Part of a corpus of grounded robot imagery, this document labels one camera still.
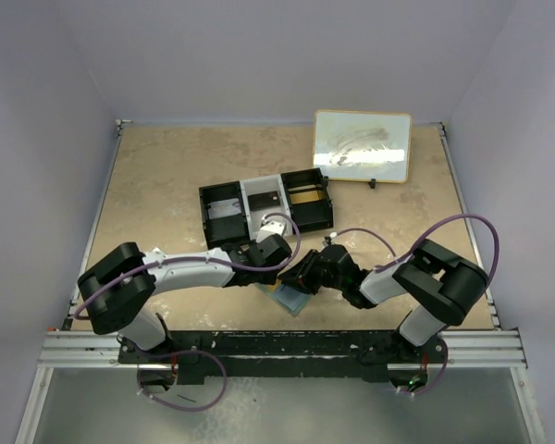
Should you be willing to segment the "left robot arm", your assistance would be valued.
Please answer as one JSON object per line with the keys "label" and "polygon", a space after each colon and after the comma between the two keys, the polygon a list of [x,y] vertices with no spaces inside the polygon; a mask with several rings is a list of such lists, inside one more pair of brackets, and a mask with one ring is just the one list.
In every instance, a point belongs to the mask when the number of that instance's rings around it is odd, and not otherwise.
{"label": "left robot arm", "polygon": [[79,278],[82,304],[74,317],[86,314],[95,334],[117,332],[150,362],[161,363],[170,355],[172,341],[162,316],[146,307],[149,299],[189,288],[273,284],[298,251],[278,234],[184,254],[144,253],[136,243],[125,242]]}

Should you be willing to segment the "black white sorting tray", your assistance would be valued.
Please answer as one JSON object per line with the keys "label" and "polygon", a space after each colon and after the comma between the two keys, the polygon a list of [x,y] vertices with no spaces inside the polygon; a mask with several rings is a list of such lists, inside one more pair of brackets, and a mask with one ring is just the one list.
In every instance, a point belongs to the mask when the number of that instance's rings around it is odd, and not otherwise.
{"label": "black white sorting tray", "polygon": [[[262,225],[263,216],[268,213],[288,215],[301,233],[332,228],[333,204],[327,185],[328,177],[324,176],[320,169],[312,168],[200,188],[203,234],[207,247],[214,248],[225,243],[239,243],[254,239]],[[289,190],[300,188],[317,188],[323,192],[323,199],[311,203],[292,204]],[[252,211],[249,208],[248,196],[266,191],[278,192],[279,206]],[[240,215],[219,219],[208,217],[208,204],[233,198],[240,201]]]}

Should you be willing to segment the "green card holder wallet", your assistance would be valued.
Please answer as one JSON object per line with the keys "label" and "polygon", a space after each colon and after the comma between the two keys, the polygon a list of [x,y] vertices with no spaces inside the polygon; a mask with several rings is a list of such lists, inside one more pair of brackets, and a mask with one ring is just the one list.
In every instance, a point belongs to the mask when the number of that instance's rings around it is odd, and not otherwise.
{"label": "green card holder wallet", "polygon": [[293,317],[300,314],[312,297],[311,294],[285,286],[280,281],[273,285],[256,284],[255,287]]}

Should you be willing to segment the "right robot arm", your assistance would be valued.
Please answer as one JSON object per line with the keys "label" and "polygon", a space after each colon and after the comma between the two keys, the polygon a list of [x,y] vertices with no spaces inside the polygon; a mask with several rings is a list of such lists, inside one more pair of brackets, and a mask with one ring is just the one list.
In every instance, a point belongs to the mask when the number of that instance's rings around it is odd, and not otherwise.
{"label": "right robot arm", "polygon": [[478,265],[442,245],[423,240],[409,258],[389,268],[360,268],[345,247],[333,244],[310,251],[280,282],[305,294],[338,290],[357,309],[372,309],[403,294],[417,306],[401,322],[393,339],[394,354],[413,362],[442,329],[460,325],[489,282]]}

